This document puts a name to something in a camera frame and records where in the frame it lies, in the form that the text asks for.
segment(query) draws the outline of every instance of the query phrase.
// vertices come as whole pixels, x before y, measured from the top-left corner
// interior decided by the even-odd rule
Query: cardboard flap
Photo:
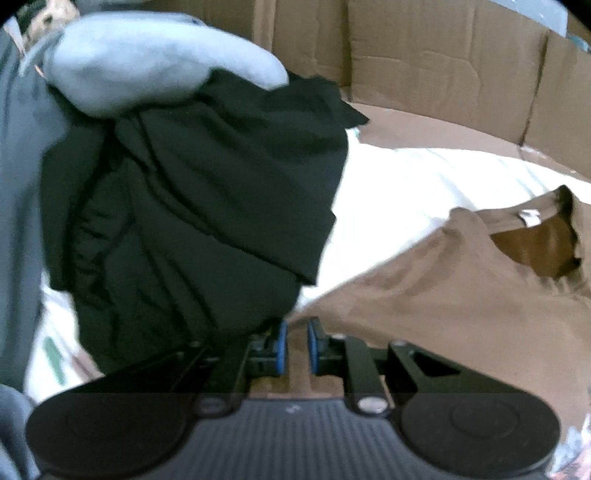
[[[251,0],[234,0],[231,8],[216,0],[151,0],[145,7],[157,12],[187,13],[247,40],[257,40],[257,36],[264,38],[262,32],[254,31],[255,11]]]
[[[591,56],[552,33],[525,144],[591,178]]]
[[[518,143],[547,29],[480,0],[350,0],[352,100]]]
[[[351,83],[346,0],[277,0],[273,53],[303,77]]]
[[[369,118],[369,124],[361,127],[361,143],[380,148],[459,148],[521,158],[517,145],[471,128],[389,108],[352,106]]]

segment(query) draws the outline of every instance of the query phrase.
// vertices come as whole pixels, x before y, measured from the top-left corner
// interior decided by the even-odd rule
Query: white sheet
[[[388,150],[349,133],[349,158],[335,198],[337,217],[316,287],[298,308],[424,239],[454,207],[518,205],[568,186],[591,204],[591,184],[516,158],[443,148]]]

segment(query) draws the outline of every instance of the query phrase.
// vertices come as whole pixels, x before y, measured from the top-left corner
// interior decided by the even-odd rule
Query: screw
[[[219,415],[226,410],[226,402],[219,397],[205,397],[199,401],[199,411],[203,415]]]
[[[290,405],[289,407],[287,407],[285,409],[285,411],[289,414],[294,414],[294,413],[298,413],[299,411],[301,411],[301,407],[299,405]]]
[[[379,415],[386,411],[388,408],[388,402],[379,397],[365,397],[357,402],[357,407],[363,413]]]

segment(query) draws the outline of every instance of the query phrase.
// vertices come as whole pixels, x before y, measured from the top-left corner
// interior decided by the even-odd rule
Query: black clothing
[[[333,226],[345,128],[366,122],[327,80],[215,71],[187,104],[74,126],[44,160],[44,243],[99,368],[288,313]]]

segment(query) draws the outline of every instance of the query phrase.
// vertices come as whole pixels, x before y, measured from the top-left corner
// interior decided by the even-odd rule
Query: brown t-shirt
[[[530,391],[564,431],[580,427],[591,411],[590,222],[591,206],[566,187],[509,209],[452,210],[414,248],[294,315],[288,378],[260,380],[251,395],[342,394],[337,379],[309,373],[305,317],[318,315],[329,333],[380,348],[405,339]]]

